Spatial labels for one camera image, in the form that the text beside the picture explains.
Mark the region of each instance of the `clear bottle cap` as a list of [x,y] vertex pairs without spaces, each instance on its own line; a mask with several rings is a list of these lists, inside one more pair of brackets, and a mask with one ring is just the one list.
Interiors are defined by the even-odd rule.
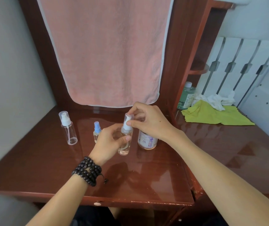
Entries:
[[94,122],[95,125],[95,132],[100,133],[101,132],[101,127],[98,121]]
[[67,111],[61,111],[59,113],[59,117],[61,120],[61,124],[65,127],[69,126],[72,123],[69,113]]
[[192,82],[186,82],[185,87],[186,88],[191,88],[192,87]]
[[124,123],[123,123],[123,129],[125,130],[131,130],[132,127],[131,126],[128,126],[126,124],[127,121],[130,121],[130,120],[133,120],[134,119],[134,115],[133,114],[125,114],[125,118],[124,118]]

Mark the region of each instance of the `white radiator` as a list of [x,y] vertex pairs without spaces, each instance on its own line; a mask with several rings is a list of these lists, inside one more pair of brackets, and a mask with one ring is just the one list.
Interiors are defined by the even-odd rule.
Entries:
[[200,77],[197,93],[227,97],[235,91],[235,106],[242,105],[269,69],[269,41],[218,37]]

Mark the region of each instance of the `forearm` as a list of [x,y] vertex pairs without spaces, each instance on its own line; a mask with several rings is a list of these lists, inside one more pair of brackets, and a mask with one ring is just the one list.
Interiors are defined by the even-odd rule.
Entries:
[[50,201],[31,219],[27,226],[68,226],[87,190],[87,183],[73,175]]
[[230,226],[269,225],[268,198],[198,148],[181,130],[175,130],[167,143],[182,157]]

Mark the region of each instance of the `green liquid bottle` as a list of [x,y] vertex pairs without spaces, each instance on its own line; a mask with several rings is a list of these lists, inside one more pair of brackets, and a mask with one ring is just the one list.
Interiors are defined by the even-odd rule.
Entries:
[[192,87],[191,82],[186,82],[183,92],[181,94],[181,98],[178,102],[178,109],[188,109],[193,101],[194,94],[195,94],[195,87]]

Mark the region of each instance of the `white bottle cap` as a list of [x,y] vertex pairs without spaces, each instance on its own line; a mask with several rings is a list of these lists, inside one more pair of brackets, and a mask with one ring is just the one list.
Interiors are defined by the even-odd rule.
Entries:
[[131,126],[128,126],[126,124],[127,121],[133,120],[134,119],[134,115],[133,114],[125,114],[125,118],[124,118],[124,123],[123,123],[123,129],[125,130],[132,130]]
[[186,88],[191,88],[192,87],[192,82],[186,82],[185,87]]
[[67,111],[61,111],[59,113],[59,117],[61,120],[61,124],[65,127],[69,126],[72,123],[72,121],[69,117],[69,113]]

